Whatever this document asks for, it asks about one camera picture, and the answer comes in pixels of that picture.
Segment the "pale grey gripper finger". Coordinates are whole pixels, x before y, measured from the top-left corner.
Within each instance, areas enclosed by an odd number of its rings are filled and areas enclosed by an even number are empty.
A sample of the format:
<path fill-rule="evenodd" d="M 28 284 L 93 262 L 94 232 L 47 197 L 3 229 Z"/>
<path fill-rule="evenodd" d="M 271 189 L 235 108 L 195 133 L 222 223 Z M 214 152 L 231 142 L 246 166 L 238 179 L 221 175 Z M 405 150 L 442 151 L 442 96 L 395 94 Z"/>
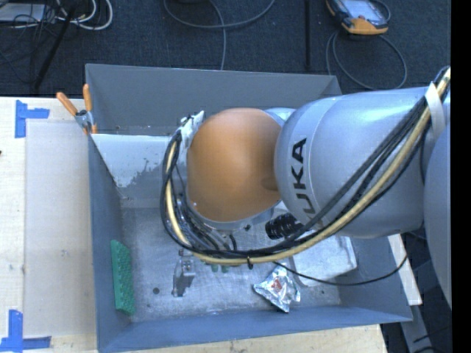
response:
<path fill-rule="evenodd" d="M 173 287 L 171 294 L 174 297 L 182 297 L 185 293 L 185 275 L 181 268 L 175 268 L 173 273 Z"/>
<path fill-rule="evenodd" d="M 195 268 L 194 268 L 194 258 L 192 256 L 189 257 L 181 257 L 180 259 L 180 285 L 181 286 L 191 286 L 191 283 L 196 276 Z"/>

